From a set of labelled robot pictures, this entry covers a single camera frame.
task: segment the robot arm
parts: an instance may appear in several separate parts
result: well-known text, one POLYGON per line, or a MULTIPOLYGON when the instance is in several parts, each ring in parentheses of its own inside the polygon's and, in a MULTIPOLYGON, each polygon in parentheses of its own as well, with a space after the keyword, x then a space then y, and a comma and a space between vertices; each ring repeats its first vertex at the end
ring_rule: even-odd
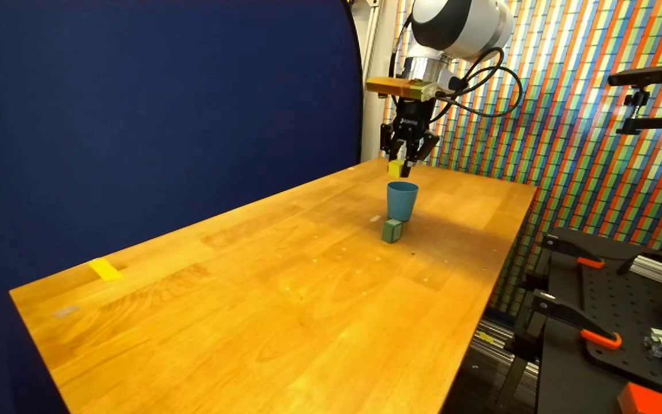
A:
POLYGON ((405 78, 452 90, 447 59, 477 59, 511 36, 510 12, 494 0, 417 0, 405 78))
POLYGON ((439 142, 429 133, 437 97, 452 97, 469 88, 447 72, 447 63, 452 58, 479 59, 492 49, 500 49, 511 35, 511 14, 499 0, 417 0, 408 26, 414 42, 405 58, 402 81, 437 93, 400 94, 392 124, 380 126, 380 150, 390 164, 400 166, 402 177, 439 142))

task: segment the navy backdrop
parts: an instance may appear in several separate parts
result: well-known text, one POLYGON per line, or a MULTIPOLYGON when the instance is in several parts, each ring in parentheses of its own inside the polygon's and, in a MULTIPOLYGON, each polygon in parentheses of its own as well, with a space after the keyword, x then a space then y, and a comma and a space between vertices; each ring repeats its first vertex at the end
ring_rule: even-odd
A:
POLYGON ((7 290, 359 159, 342 0, 0 0, 0 411, 57 411, 7 290))

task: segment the wooden table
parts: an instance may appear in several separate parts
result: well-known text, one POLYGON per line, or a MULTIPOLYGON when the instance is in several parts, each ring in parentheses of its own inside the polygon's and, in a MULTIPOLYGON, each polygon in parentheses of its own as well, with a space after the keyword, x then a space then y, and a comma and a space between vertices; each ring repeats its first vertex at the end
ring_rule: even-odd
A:
POLYGON ((70 411, 437 411, 536 188, 370 161, 10 290, 70 411))

